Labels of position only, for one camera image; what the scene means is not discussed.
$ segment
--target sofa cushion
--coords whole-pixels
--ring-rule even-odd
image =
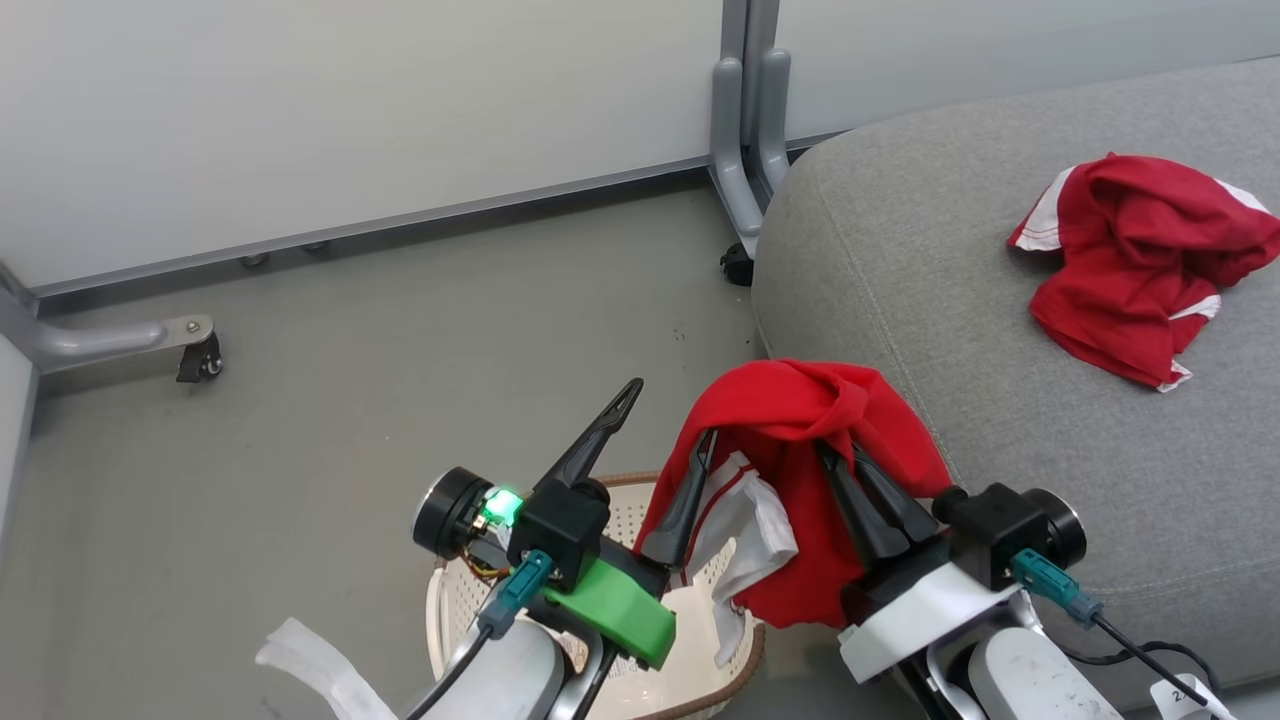
[[[1161,395],[1050,341],[1027,306],[1061,259],[1005,241],[1059,172],[1110,151],[1184,163],[1280,209],[1276,118],[1267,59],[860,128],[792,168],[753,287],[772,355],[879,368],[957,483],[1068,500],[1089,536],[1075,574],[1114,623],[1190,646],[1229,683],[1280,673],[1280,268],[1224,293],[1180,357],[1194,378]],[[1117,650],[1042,616],[1064,643]],[[1137,661],[1089,675],[1119,706],[1149,703]]]

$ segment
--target white stripe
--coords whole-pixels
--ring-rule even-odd
[[[1174,313],[1172,315],[1169,316],[1169,319],[1176,320],[1178,318],[1185,318],[1188,315],[1204,315],[1206,318],[1212,320],[1213,318],[1217,316],[1219,311],[1221,310],[1222,310],[1222,296],[1211,295],[1185,310],[1179,310],[1178,313]]]
[[[699,518],[701,518],[703,512],[707,511],[707,503],[716,497],[716,493],[731,483],[733,478],[737,477],[737,471],[740,469],[746,468],[750,464],[751,461],[746,459],[746,455],[742,455],[742,451],[735,450],[728,454],[723,465],[716,468],[709,475],[707,475],[707,482],[703,484],[703,496],[698,498]]]
[[[1183,377],[1178,378],[1176,380],[1174,380],[1171,383],[1161,383],[1160,387],[1157,387],[1156,389],[1158,389],[1160,392],[1169,392],[1169,391],[1174,389],[1175,387],[1178,387],[1178,386],[1185,383],[1187,380],[1192,379],[1192,372],[1188,370],[1187,368],[1183,368],[1181,365],[1179,365],[1178,360],[1174,360],[1174,368],[1172,369],[1174,369],[1175,373],[1180,373]]]
[[[1266,205],[1260,202],[1258,199],[1254,197],[1252,192],[1247,190],[1240,190],[1234,184],[1228,184],[1217,178],[1213,178],[1213,182],[1222,186],[1228,192],[1231,193],[1231,197],[1239,200],[1240,204],[1244,205],[1245,208],[1252,208],[1253,210],[1262,210],[1267,215],[1271,214],[1271,210],[1267,210]]]
[[[1075,172],[1075,168],[1079,165],[1059,173],[1053,184],[1048,186],[1039,202],[1032,209],[1032,214],[1027,217],[1027,224],[1023,225],[1023,232],[1014,245],[1023,250],[1059,250],[1062,247],[1062,241],[1057,234],[1057,200],[1062,196],[1062,188],[1066,187],[1066,181]]]

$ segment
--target black cable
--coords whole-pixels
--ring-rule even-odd
[[[1169,680],[1169,684],[1178,688],[1178,692],[1184,693],[1187,697],[1194,700],[1201,707],[1208,707],[1208,701],[1204,700],[1204,696],[1193,691],[1190,685],[1184,683],[1180,678],[1178,678],[1178,675],[1170,673],[1169,669],[1156,662],[1149,655],[1146,653],[1146,651],[1133,644],[1133,641],[1130,641],[1128,637],[1125,637],[1124,633],[1117,630],[1115,625],[1108,623],[1106,618],[1102,616],[1101,612],[1093,616],[1093,621],[1097,623],[1100,628],[1102,628],[1102,632],[1111,635],[1112,639],[1120,643],[1120,646],[1124,647],[1126,651],[1129,651],[1134,657],[1140,660],[1147,667],[1151,667],[1161,678]]]
[[[1119,665],[1120,662],[1124,662],[1126,660],[1133,660],[1133,653],[1129,652],[1128,650],[1121,650],[1120,652],[1117,652],[1115,655],[1101,655],[1101,656],[1096,656],[1094,657],[1094,656],[1091,656],[1091,655],[1080,655],[1079,652],[1076,652],[1076,651],[1074,651],[1074,650],[1071,650],[1069,647],[1065,647],[1062,644],[1059,644],[1057,647],[1059,647],[1059,650],[1062,651],[1062,655],[1070,657],[1071,660],[1074,660],[1076,662],[1084,664],[1084,665],[1107,666],[1107,665]],[[1213,669],[1210,667],[1208,662],[1203,657],[1201,657],[1199,655],[1197,655],[1194,650],[1192,650],[1192,648],[1189,648],[1189,647],[1187,647],[1184,644],[1166,643],[1166,642],[1160,642],[1160,641],[1152,641],[1149,643],[1142,643],[1138,647],[1142,648],[1143,652],[1152,652],[1152,651],[1156,651],[1156,650],[1167,650],[1169,652],[1179,652],[1181,655],[1185,655],[1193,662],[1196,662],[1196,665],[1199,665],[1201,670],[1204,671],[1204,679],[1208,682],[1208,689],[1213,691],[1215,694],[1222,692],[1222,683],[1221,683],[1221,680],[1219,680],[1217,673],[1215,673]]]
[[[489,635],[492,634],[493,625],[483,628],[480,630],[480,635],[477,635],[476,641],[471,643],[471,647],[468,647],[462,657],[460,657],[458,661],[449,667],[449,671],[440,678],[440,682],[435,683],[431,692],[426,693],[426,697],[424,697],[422,701],[413,707],[413,710],[410,710],[408,714],[404,715],[404,720],[422,720],[426,711],[431,710],[431,706],[439,702],[440,698],[444,697],[444,693],[449,692],[453,683],[458,682],[458,678],[461,678],[462,673],[466,671],[467,665],[471,665],[471,661],[476,659],[476,655],[480,655],[480,648],[484,647],[484,643],[489,642]]]
[[[600,656],[600,667],[595,671],[595,676],[591,678],[591,684],[586,687],[586,693],[582,694],[582,700],[577,703],[577,710],[573,711],[573,720],[582,720],[586,717],[591,706],[595,705],[596,696],[600,694],[600,688],[604,685],[605,678],[609,676],[613,661],[617,659],[617,647],[612,641],[604,641],[604,655]]]

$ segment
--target cable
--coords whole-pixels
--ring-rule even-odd
[[[1059,650],[1062,651],[1062,655],[1070,657],[1071,660],[1074,660],[1076,662],[1084,664],[1084,665],[1098,665],[1098,666],[1119,665],[1119,664],[1121,664],[1121,662],[1124,662],[1126,660],[1133,660],[1133,657],[1134,657],[1133,653],[1129,652],[1128,650],[1121,650],[1120,652],[1117,652],[1115,655],[1102,655],[1102,656],[1094,657],[1094,656],[1089,656],[1089,655],[1080,655],[1079,652],[1076,652],[1076,651],[1074,651],[1074,650],[1071,650],[1071,648],[1069,648],[1066,646],[1062,646],[1061,643],[1057,643],[1057,647],[1059,647]],[[1196,665],[1199,665],[1201,670],[1204,671],[1204,679],[1208,682],[1208,689],[1213,691],[1215,694],[1219,694],[1219,693],[1222,692],[1222,683],[1221,683],[1221,680],[1219,680],[1217,673],[1215,673],[1213,669],[1210,667],[1208,662],[1203,657],[1201,657],[1199,655],[1197,655],[1196,651],[1193,651],[1192,648],[1189,648],[1189,647],[1187,647],[1184,644],[1166,643],[1166,642],[1160,642],[1160,641],[1152,641],[1149,643],[1142,643],[1138,647],[1143,652],[1152,652],[1152,651],[1156,651],[1156,650],[1166,650],[1169,652],[1180,652],[1180,653],[1185,655],[1193,662],[1196,662]]]
[[[422,716],[431,710],[431,706],[439,702],[440,698],[444,697],[444,693],[449,692],[449,688],[453,687],[453,683],[462,676],[462,673],[465,673],[467,665],[471,665],[471,661],[476,659],[476,655],[480,655],[480,648],[484,647],[484,643],[489,642],[489,635],[492,634],[492,625],[481,628],[480,634],[476,637],[475,642],[471,643],[471,647],[468,647],[462,657],[460,657],[458,661],[449,667],[449,671],[440,678],[440,682],[435,683],[431,692],[426,693],[426,697],[424,697],[422,701],[413,707],[413,710],[410,710],[408,714],[404,715],[404,720],[422,720]]]
[[[582,694],[582,700],[577,703],[577,710],[573,711],[572,720],[582,720],[586,714],[595,705],[595,698],[600,694],[600,687],[604,685],[605,678],[609,675],[609,669],[613,667],[613,661],[617,660],[618,651],[611,641],[604,642],[604,656],[600,659],[600,667],[595,671],[591,678],[591,684],[586,687],[586,693]]]
[[[493,587],[494,580],[500,580],[511,574],[509,568],[489,570],[481,569],[475,557],[471,556],[471,551],[466,547],[462,548],[461,556],[462,564],[467,566],[467,570],[471,570],[471,575],[489,587]]]
[[[1115,625],[1112,625],[1106,618],[1102,616],[1101,612],[1093,616],[1093,621],[1097,623],[1100,628],[1102,628],[1102,632],[1111,635],[1112,639],[1120,643],[1120,646],[1124,647],[1126,651],[1129,651],[1134,657],[1140,660],[1147,667],[1151,667],[1161,678],[1169,680],[1169,684],[1178,688],[1178,692],[1184,693],[1187,697],[1194,700],[1201,707],[1208,707],[1208,701],[1204,700],[1204,696],[1193,691],[1192,687],[1184,683],[1178,675],[1170,673],[1169,669],[1156,662],[1149,655],[1147,655],[1146,651],[1133,644],[1133,641],[1130,641],[1128,637],[1125,637],[1124,633],[1117,630]]]

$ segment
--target green 3d-printed part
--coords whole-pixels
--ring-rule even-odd
[[[676,614],[603,560],[591,562],[572,593],[552,588],[543,593],[654,670],[662,669],[676,642]]]

